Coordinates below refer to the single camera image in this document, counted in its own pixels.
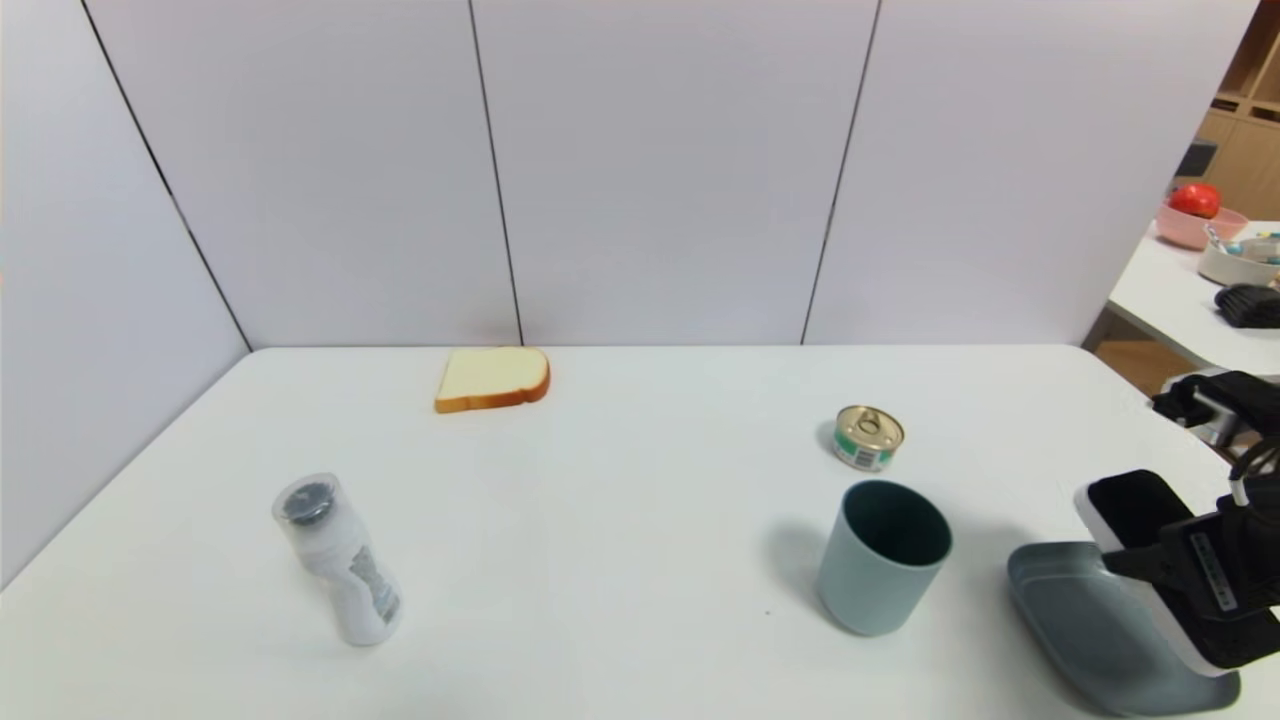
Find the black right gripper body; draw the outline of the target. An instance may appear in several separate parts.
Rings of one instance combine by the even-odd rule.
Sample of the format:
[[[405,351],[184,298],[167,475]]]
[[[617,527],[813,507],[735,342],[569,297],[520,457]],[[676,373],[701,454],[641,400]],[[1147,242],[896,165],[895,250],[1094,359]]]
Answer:
[[[1179,597],[1174,614],[1188,635],[1277,634],[1276,506],[1226,503],[1196,516],[1183,503],[1165,503],[1158,541]]]

